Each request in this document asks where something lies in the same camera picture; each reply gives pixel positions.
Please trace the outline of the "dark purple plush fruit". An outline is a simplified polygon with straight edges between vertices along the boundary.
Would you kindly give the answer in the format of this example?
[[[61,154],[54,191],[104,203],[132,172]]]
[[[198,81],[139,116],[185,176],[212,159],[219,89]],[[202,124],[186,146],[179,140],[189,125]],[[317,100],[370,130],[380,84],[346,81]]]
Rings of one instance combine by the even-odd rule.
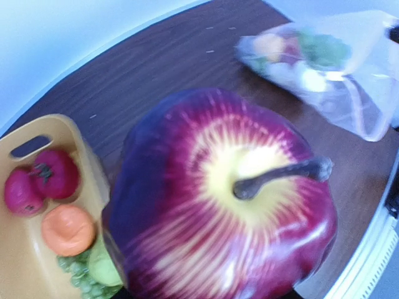
[[[125,139],[106,248],[135,298],[280,298],[334,244],[331,170],[270,109],[218,88],[171,94]]]

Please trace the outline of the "orange plush fruit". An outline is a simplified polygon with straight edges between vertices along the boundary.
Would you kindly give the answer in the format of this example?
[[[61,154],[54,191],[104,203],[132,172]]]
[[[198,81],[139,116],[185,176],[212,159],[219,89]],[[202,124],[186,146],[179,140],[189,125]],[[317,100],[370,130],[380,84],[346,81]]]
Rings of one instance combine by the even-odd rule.
[[[57,255],[71,257],[87,250],[95,240],[92,216],[73,204],[61,204],[48,212],[41,222],[45,244]]]

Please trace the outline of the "clear zip top bag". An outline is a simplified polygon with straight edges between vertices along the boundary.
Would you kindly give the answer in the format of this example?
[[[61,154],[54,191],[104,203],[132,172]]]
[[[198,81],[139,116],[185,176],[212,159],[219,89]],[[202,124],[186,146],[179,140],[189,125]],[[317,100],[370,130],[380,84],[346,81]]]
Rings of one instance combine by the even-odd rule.
[[[239,61],[365,141],[398,106],[398,18],[379,10],[289,22],[236,44]]]

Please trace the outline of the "yellow plastic basket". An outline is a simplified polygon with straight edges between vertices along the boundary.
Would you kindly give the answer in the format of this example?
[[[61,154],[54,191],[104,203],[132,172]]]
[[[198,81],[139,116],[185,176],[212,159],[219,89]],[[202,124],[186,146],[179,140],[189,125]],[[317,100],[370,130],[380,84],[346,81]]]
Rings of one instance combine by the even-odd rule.
[[[77,125],[45,115],[1,139],[1,297],[111,298],[102,165]]]

